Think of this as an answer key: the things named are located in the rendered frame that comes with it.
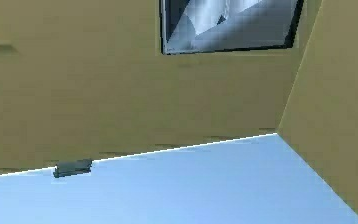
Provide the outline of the small grey flat block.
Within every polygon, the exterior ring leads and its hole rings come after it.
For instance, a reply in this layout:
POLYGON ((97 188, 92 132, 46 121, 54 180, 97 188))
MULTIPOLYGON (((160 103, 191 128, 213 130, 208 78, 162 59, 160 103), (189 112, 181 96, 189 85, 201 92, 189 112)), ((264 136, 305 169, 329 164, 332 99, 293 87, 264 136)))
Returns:
POLYGON ((53 172, 55 178, 89 173, 92 167, 91 159, 76 160, 73 162, 61 162, 56 165, 53 172))

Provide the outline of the black framed grey wall picture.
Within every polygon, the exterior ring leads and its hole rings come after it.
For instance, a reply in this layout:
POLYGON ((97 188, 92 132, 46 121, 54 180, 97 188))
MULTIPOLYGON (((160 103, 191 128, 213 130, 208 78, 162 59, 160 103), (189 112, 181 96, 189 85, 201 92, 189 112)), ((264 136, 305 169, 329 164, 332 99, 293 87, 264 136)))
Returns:
POLYGON ((164 55, 287 49, 304 0, 159 0, 164 55))

